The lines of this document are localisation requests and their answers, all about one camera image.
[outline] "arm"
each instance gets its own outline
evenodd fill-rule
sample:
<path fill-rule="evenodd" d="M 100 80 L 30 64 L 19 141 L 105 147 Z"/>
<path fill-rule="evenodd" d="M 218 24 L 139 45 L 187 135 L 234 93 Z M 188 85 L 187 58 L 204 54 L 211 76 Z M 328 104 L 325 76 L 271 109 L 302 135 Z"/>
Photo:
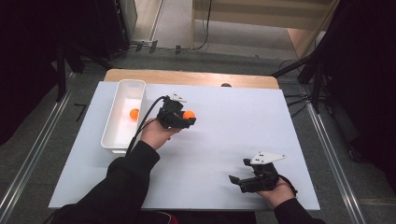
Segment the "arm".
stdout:
<path fill-rule="evenodd" d="M 177 132 L 154 120 L 128 157 L 111 162 L 106 178 L 78 203 L 62 207 L 51 223 L 133 223 L 149 189 L 150 171 L 160 159 L 155 150 Z"/>
<path fill-rule="evenodd" d="M 321 219 L 312 218 L 294 197 L 290 186 L 279 178 L 276 188 L 257 192 L 273 207 L 279 224 L 324 224 Z"/>

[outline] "white tabletop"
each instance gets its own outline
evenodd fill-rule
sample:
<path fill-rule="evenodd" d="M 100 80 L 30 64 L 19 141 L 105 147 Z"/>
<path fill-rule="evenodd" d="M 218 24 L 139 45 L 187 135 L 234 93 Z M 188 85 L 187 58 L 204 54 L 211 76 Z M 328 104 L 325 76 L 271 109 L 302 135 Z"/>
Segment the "white tabletop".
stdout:
<path fill-rule="evenodd" d="M 105 178 L 114 158 L 101 147 L 101 138 L 116 88 L 116 82 L 99 83 L 50 208 L 76 203 Z M 148 107 L 160 96 L 177 93 L 187 99 L 183 109 L 194 111 L 197 120 L 158 150 L 161 159 L 151 172 L 143 209 L 268 210 L 261 197 L 242 193 L 228 177 L 253 177 L 243 159 L 259 151 L 286 155 L 274 162 L 277 171 L 299 190 L 305 209 L 319 209 L 282 91 L 159 84 L 148 84 L 146 91 Z"/>

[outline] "black sleeve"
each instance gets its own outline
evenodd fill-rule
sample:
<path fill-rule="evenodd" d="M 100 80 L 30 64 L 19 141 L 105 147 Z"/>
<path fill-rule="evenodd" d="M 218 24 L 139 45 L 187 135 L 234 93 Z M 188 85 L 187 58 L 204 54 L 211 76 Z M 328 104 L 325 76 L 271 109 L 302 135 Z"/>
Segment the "black sleeve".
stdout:
<path fill-rule="evenodd" d="M 279 224 L 325 224 L 321 219 L 312 218 L 297 199 L 290 199 L 275 208 Z"/>
<path fill-rule="evenodd" d="M 51 223 L 134 223 L 159 159 L 152 147 L 139 141 L 128 157 L 111 162 L 102 182 L 78 203 L 58 210 Z"/>

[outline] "white plastic container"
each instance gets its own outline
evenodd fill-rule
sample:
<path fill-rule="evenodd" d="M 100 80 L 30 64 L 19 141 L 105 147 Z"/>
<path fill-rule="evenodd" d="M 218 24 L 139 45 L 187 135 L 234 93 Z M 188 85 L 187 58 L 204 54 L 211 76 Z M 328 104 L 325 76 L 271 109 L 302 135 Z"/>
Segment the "white plastic container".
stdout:
<path fill-rule="evenodd" d="M 102 147 L 114 157 L 125 156 L 145 116 L 146 101 L 145 81 L 124 79 L 119 82 L 101 142 Z M 139 115 L 137 119 L 132 119 L 130 111 L 135 108 L 139 109 Z"/>

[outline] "orange ball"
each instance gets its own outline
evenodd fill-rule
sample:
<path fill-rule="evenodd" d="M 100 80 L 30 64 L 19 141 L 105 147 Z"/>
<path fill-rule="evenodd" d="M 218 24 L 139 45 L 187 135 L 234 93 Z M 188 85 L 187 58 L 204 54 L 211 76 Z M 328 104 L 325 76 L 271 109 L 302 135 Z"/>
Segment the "orange ball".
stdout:
<path fill-rule="evenodd" d="M 133 120 L 137 120 L 137 117 L 139 116 L 139 109 L 132 109 L 131 112 L 129 112 L 129 116 L 131 116 Z"/>
<path fill-rule="evenodd" d="M 195 114 L 194 112 L 190 111 L 190 110 L 186 110 L 183 113 L 183 119 L 192 119 L 195 118 Z"/>

